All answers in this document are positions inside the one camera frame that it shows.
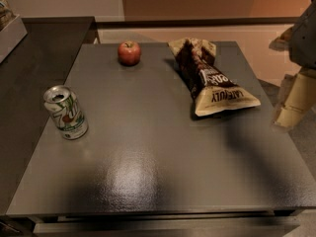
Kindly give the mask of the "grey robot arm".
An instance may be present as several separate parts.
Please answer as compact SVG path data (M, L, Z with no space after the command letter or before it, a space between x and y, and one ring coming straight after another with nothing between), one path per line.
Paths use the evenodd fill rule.
M316 0L269 48L288 51L290 61L300 66L281 81L272 119L277 129L290 130L316 104Z

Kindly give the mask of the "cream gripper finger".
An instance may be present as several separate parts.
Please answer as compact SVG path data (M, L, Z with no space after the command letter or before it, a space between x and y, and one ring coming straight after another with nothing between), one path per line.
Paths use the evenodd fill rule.
M280 84L272 125L282 131L294 128L316 104L316 70L302 67L286 74Z

